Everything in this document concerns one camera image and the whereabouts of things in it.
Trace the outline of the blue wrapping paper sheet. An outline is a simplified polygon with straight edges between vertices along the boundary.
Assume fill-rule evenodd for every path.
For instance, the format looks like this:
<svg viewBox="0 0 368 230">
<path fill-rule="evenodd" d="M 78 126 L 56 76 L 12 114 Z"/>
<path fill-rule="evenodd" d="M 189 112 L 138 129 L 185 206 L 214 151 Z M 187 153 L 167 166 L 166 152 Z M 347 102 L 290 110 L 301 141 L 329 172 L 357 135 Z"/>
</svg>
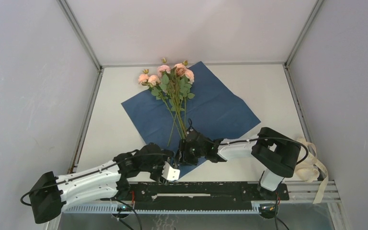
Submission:
<svg viewBox="0 0 368 230">
<path fill-rule="evenodd" d="M 240 97 L 229 90 L 203 62 L 190 67 L 195 74 L 193 99 L 183 104 L 182 119 L 191 119 L 195 129 L 210 139 L 240 138 L 260 123 Z M 169 101 L 157 99 L 149 90 L 122 102 L 124 110 L 145 143 L 177 151 L 180 135 Z"/>
</svg>

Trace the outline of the pink fake flower bunch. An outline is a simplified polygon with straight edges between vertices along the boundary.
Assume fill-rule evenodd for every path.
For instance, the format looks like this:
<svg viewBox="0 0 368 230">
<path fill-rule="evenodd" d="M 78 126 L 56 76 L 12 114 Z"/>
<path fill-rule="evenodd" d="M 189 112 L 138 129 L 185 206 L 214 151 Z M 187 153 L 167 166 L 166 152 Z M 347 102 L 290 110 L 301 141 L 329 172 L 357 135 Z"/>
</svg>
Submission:
<svg viewBox="0 0 368 230">
<path fill-rule="evenodd" d="M 168 140 L 171 143 L 173 131 L 178 131 L 179 137 L 187 136 L 185 124 L 187 101 L 195 97 L 191 88 L 195 82 L 194 73 L 188 68 L 185 60 L 174 66 L 167 64 L 166 58 L 162 58 L 162 65 L 157 67 L 156 74 L 150 74 L 149 69 L 144 69 L 138 77 L 138 84 L 148 88 L 150 93 L 157 99 L 163 101 L 171 117 L 172 128 Z"/>
</svg>

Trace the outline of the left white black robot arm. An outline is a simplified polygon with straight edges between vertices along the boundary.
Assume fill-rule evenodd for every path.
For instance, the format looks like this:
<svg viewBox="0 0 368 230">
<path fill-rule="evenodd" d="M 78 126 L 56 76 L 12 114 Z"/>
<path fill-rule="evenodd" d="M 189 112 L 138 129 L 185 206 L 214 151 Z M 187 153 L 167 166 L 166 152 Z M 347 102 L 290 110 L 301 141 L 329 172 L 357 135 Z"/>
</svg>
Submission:
<svg viewBox="0 0 368 230">
<path fill-rule="evenodd" d="M 128 179 L 140 172 L 150 173 L 152 180 L 162 184 L 176 181 L 180 175 L 174 152 L 150 143 L 82 172 L 59 176 L 46 172 L 20 202 L 30 206 L 35 223 L 42 224 L 80 204 L 103 198 L 128 198 Z"/>
</svg>

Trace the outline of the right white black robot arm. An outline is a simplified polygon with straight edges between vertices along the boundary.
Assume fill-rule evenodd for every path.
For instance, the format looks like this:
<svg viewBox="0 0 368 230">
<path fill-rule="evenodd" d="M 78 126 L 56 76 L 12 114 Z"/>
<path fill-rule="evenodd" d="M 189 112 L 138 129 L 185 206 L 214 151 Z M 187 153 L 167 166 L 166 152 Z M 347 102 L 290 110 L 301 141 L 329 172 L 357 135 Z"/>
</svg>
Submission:
<svg viewBox="0 0 368 230">
<path fill-rule="evenodd" d="M 285 178 L 291 178 L 295 168 L 309 155 L 302 143 L 263 127 L 248 139 L 218 138 L 211 140 L 190 129 L 179 143 L 174 160 L 181 165 L 197 165 L 200 158 L 212 163 L 232 159 L 255 158 L 266 167 L 259 179 L 258 195 L 271 199 Z"/>
</svg>

